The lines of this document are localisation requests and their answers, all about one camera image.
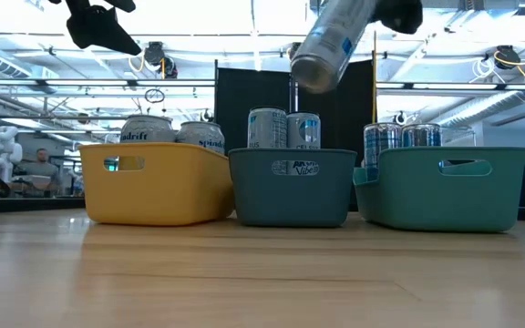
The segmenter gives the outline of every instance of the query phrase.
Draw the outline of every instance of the man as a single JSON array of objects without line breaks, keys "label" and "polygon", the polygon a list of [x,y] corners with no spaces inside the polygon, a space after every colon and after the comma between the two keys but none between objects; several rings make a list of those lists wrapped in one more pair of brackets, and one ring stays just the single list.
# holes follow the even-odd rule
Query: man
[{"label": "man", "polygon": [[58,168],[47,162],[48,155],[46,149],[38,149],[36,151],[37,161],[34,163],[27,163],[22,165],[22,169],[27,175],[38,175],[50,178],[50,184],[47,190],[54,190],[60,185],[60,176]]}]

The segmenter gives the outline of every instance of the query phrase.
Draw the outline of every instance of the blue can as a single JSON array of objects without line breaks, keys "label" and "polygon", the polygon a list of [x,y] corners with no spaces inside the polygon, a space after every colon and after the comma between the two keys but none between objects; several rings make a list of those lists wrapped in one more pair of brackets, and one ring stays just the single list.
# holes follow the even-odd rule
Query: blue can
[{"label": "blue can", "polygon": [[400,147],[400,130],[396,123],[375,123],[364,127],[364,162],[368,181],[378,179],[380,153]]},{"label": "blue can", "polygon": [[411,124],[402,128],[402,147],[441,146],[439,124]]}]

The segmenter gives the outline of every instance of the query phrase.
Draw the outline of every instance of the drink can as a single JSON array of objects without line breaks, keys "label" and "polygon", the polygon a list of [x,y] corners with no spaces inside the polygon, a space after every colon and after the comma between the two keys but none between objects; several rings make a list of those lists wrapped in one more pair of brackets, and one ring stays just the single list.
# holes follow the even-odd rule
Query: drink can
[{"label": "drink can", "polygon": [[[175,142],[175,131],[171,127],[171,118],[151,115],[131,115],[120,131],[120,143],[140,142]],[[142,169],[143,159],[120,157],[118,169]]]},{"label": "drink can", "polygon": [[202,146],[224,155],[224,135],[216,123],[199,121],[182,123],[177,141]]},{"label": "drink can", "polygon": [[[321,148],[321,121],[313,113],[297,112],[287,115],[287,147],[290,149]],[[302,160],[287,161],[287,174],[314,175],[317,163]]]},{"label": "drink can", "polygon": [[402,127],[402,147],[441,146],[439,124],[411,124]]},{"label": "drink can", "polygon": [[312,93],[334,89],[375,8],[376,0],[330,0],[291,62],[295,81]]},{"label": "drink can", "polygon": [[368,181],[378,178],[380,153],[400,147],[400,125],[375,123],[364,127],[364,161]]},{"label": "drink can", "polygon": [[[287,148],[287,114],[283,109],[259,107],[251,109],[248,116],[248,148]],[[273,163],[273,172],[287,174],[286,161]]]}]

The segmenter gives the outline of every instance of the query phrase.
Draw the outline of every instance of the ceiling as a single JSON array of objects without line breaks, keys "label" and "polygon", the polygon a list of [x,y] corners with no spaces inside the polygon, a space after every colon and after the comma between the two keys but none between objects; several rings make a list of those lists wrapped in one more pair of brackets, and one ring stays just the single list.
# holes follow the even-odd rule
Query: ceiling
[{"label": "ceiling", "polygon": [[[91,3],[107,5],[101,0]],[[316,19],[308,9],[308,0],[253,3],[254,7],[249,0],[139,0],[135,12],[119,12],[118,20],[143,46],[151,41],[163,42],[166,54],[176,61],[180,79],[214,78],[215,59],[221,67],[255,69],[256,50],[260,52],[261,69],[288,71],[290,63],[284,52],[292,42],[304,40]],[[379,81],[482,83],[499,77],[505,81],[520,79],[517,69],[495,68],[487,77],[476,77],[475,68],[498,45],[513,45],[525,60],[525,16],[512,15],[511,11],[465,14],[451,8],[425,9],[423,25],[412,36],[400,35],[380,23],[371,24],[353,60],[370,57],[376,32]],[[147,68],[135,71],[140,65],[138,58],[96,46],[78,49],[67,35],[68,17],[65,5],[44,0],[0,0],[0,51],[22,65],[46,67],[60,78],[159,78]],[[211,88],[166,88],[165,92],[168,96],[163,104],[148,105],[142,99],[142,108],[150,106],[155,112],[165,106],[176,126],[198,118],[205,108],[213,108]],[[401,109],[409,113],[434,112],[467,99],[380,95],[378,115],[379,119],[391,119]],[[33,107],[43,106],[42,98],[19,100]],[[48,99],[52,106],[64,100]],[[58,107],[61,113],[87,111],[103,115],[127,115],[138,110],[138,104],[123,97],[73,97]]]}]

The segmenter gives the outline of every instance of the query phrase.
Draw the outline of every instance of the table surface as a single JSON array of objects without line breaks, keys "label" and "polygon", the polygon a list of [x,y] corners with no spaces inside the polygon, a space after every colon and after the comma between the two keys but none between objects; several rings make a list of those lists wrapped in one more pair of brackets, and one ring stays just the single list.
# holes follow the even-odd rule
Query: table surface
[{"label": "table surface", "polygon": [[488,235],[355,214],[334,230],[0,214],[0,327],[525,328],[525,222]]}]

